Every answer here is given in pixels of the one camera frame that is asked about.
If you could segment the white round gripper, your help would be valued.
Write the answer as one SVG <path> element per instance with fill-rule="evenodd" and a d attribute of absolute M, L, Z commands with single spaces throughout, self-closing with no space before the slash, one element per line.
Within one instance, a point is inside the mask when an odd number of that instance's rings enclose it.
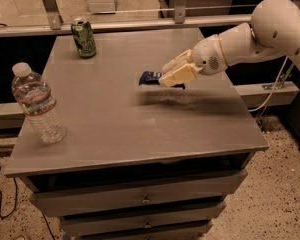
<path fill-rule="evenodd" d="M 218 35 L 212 35 L 179 54 L 162 68 L 159 84 L 164 87 L 185 84 L 197 78 L 198 74 L 215 75 L 228 68 Z"/>

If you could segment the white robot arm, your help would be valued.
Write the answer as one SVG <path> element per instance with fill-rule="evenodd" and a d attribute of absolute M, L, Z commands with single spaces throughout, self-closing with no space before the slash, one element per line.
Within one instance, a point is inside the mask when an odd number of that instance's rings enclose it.
<path fill-rule="evenodd" d="M 240 63 L 288 57 L 300 71 L 300 9 L 290 0 L 263 0 L 251 22 L 199 41 L 162 68 L 159 84 L 172 87 Z"/>

